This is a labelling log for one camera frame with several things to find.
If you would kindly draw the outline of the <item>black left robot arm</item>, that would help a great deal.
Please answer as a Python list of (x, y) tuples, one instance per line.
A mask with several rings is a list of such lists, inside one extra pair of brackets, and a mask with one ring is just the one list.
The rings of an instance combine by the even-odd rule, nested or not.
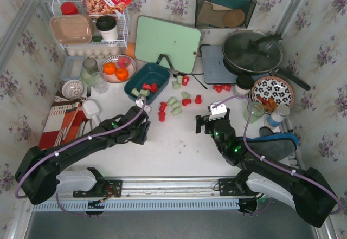
[(150, 127), (149, 114), (138, 106), (126, 114), (102, 121), (97, 127), (66, 144), (48, 149), (30, 148), (22, 159), (15, 180), (16, 198), (41, 204), (57, 192), (58, 175), (85, 157), (114, 145), (143, 145)]

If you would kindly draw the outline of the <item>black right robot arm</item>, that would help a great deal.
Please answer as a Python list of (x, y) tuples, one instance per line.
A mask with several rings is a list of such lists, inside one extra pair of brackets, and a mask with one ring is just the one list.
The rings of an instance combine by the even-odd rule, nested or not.
[(312, 167), (293, 169), (256, 153), (245, 138), (236, 136), (229, 113), (226, 111), (217, 119), (197, 115), (196, 133), (204, 127), (226, 162), (240, 168), (236, 176), (239, 190), (275, 198), (292, 207), (306, 223), (320, 228), (338, 204), (338, 198), (324, 176)]

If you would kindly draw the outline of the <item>white plastic scoop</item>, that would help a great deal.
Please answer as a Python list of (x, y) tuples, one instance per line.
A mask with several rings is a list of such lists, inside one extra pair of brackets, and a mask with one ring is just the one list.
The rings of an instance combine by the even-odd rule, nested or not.
[(95, 101), (86, 100), (82, 105), (82, 111), (87, 119), (92, 119), (96, 126), (100, 125), (100, 108)]

